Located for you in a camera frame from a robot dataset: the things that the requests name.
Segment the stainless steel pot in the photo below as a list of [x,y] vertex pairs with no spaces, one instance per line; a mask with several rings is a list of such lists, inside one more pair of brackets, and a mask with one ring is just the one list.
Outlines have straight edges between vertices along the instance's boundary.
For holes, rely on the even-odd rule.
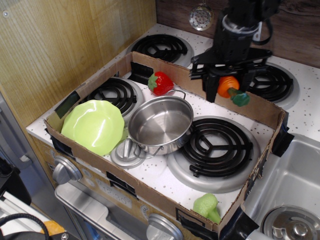
[[189,141],[194,111],[184,97],[159,96],[143,103],[132,114],[128,134],[141,150],[155,155],[172,153]]

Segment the orange toy fruit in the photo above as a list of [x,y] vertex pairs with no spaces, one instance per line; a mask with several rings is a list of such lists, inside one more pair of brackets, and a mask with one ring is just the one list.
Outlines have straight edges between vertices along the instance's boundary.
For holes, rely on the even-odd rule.
[[236,89],[239,90],[240,84],[238,80],[234,76],[222,76],[219,80],[219,86],[217,89],[217,93],[223,98],[230,98],[230,94],[228,93],[228,89]]

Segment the stainless steel sink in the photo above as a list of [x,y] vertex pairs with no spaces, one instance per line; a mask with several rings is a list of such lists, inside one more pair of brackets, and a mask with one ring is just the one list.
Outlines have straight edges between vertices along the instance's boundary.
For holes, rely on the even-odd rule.
[[294,134],[282,157],[269,156],[263,178],[257,179],[244,206],[259,226],[271,210],[281,206],[299,207],[320,217],[320,142]]

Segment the cardboard tray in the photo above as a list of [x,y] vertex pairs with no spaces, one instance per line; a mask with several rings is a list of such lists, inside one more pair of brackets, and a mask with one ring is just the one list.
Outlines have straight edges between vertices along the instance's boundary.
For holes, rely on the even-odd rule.
[[129,184],[132,188],[134,188],[138,199],[141,198],[149,203],[152,203],[153,206],[163,211],[164,213],[173,216],[174,218],[176,218],[177,212],[180,210],[183,213],[186,213],[183,218],[187,221],[191,221],[192,223],[200,225],[201,228],[208,231],[213,231],[218,235],[220,235],[222,231],[226,232],[226,229],[230,228],[229,222],[234,222],[233,218],[237,218],[237,215],[239,215],[238,212],[242,209],[242,203],[248,196],[250,189],[254,184],[254,181],[259,176],[259,174],[261,174],[263,165],[268,158],[268,155],[272,151],[271,149],[274,145],[275,139],[281,130],[284,119],[286,118],[286,112],[275,104],[249,92],[247,94],[249,94],[251,97],[250,103],[243,107],[238,107],[233,104],[230,99],[222,98],[217,95],[215,99],[216,104],[221,105],[238,114],[246,116],[247,118],[265,124],[274,129],[274,133],[269,140],[266,148],[262,152],[261,157],[258,159],[255,168],[248,176],[246,183],[243,185],[237,198],[234,200],[234,203],[232,204],[228,212],[223,216],[220,224],[215,224],[209,219],[200,216],[192,210],[184,208],[177,202],[160,194],[155,189],[149,187],[145,183],[128,174],[122,168],[115,166],[110,161],[94,154],[93,152],[87,150],[86,148],[64,137],[61,134],[64,119],[73,109],[73,107],[77,105],[88,94],[94,91],[97,87],[99,87],[102,83],[113,77],[115,74],[119,73],[119,76],[122,77],[130,72],[132,62],[148,66],[152,68],[154,72],[165,72],[182,89],[206,98],[206,93],[202,89],[202,80],[191,80],[189,77],[189,69],[159,59],[155,59],[141,53],[131,52],[121,58],[118,62],[113,64],[110,68],[103,69],[99,74],[95,74],[93,77],[89,78],[74,92],[72,92],[56,109],[56,111],[53,112],[45,120],[48,133],[51,135],[51,137],[62,143],[62,145],[69,148],[69,150],[72,152],[72,158],[79,158],[104,173],[108,171],[125,183]]

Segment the wooden backsplash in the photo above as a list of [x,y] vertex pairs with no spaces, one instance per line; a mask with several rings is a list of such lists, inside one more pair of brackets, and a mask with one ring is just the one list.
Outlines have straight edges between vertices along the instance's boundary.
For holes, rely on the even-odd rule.
[[[219,11],[228,6],[227,0],[206,0],[214,11],[213,26],[197,31],[189,24],[189,12],[202,0],[156,0],[157,22],[186,32],[214,37]],[[320,1],[283,0],[279,13],[271,17],[273,37],[264,45],[273,55],[320,68]]]
[[0,91],[28,126],[156,24],[154,0],[0,0]]

